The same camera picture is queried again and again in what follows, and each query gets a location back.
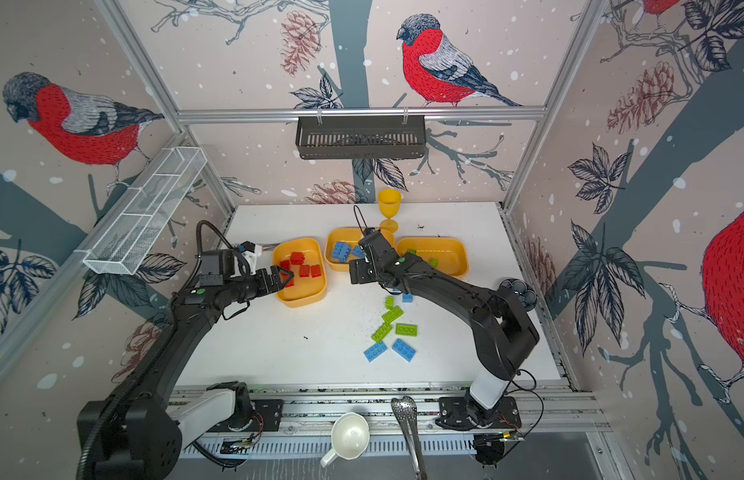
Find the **blue lego brick upturned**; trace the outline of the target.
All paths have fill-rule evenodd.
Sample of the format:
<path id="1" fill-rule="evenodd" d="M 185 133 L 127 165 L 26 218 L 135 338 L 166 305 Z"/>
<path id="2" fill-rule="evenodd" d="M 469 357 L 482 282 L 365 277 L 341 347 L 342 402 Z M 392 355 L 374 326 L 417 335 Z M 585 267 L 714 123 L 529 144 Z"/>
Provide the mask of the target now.
<path id="1" fill-rule="evenodd" d="M 345 242 L 336 242 L 331 252 L 331 259 L 339 263 L 346 263 L 351 253 L 351 246 Z"/>

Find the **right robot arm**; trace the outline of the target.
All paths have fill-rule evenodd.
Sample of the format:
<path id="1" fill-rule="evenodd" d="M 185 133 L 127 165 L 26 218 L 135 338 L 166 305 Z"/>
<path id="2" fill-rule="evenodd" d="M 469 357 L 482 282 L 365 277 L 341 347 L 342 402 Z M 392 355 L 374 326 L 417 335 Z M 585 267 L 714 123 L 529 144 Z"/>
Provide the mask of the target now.
<path id="1" fill-rule="evenodd" d="M 540 340 L 528 308 L 509 288 L 475 286 L 414 254 L 398 254 L 381 230 L 366 224 L 358 206 L 354 217 L 362 233 L 364 257 L 350 262 L 351 282 L 377 283 L 386 291 L 422 297 L 464 321 L 483 367 L 469 387 L 466 413 L 478 427 L 494 423 L 508 385 Z"/>

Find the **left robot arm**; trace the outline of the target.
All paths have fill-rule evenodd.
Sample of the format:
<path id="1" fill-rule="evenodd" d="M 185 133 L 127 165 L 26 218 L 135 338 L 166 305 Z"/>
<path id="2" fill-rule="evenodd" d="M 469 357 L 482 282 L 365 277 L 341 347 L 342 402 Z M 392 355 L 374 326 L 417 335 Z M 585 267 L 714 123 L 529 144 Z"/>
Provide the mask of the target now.
<path id="1" fill-rule="evenodd" d="M 184 438 L 166 408 L 176 382 L 203 337 L 240 304 L 279 292 L 294 275 L 278 265 L 252 270 L 239 246 L 199 249 L 190 278 L 169 304 L 169 323 L 138 366 L 101 401 L 77 418 L 79 479 L 163 479 L 175 467 Z"/>

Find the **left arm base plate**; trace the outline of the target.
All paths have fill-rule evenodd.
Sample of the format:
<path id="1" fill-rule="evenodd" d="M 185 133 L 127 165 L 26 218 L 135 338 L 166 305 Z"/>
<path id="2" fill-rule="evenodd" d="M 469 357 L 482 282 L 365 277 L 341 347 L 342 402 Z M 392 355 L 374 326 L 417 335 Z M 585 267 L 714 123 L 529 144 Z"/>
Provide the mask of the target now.
<path id="1" fill-rule="evenodd" d="M 278 432 L 283 416 L 284 401 L 280 399 L 250 400 L 236 406 L 223 423 L 224 432 Z"/>

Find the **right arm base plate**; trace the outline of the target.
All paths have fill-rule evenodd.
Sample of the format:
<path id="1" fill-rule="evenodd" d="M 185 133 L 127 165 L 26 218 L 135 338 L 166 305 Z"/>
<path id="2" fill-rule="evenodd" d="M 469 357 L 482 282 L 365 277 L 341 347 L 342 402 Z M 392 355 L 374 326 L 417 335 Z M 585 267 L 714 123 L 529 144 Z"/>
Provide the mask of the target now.
<path id="1" fill-rule="evenodd" d="M 516 400 L 510 396 L 502 397 L 489 409 L 479 405 L 470 395 L 441 397 L 438 403 L 439 415 L 435 419 L 435 424 L 446 430 L 520 430 L 522 427 Z"/>

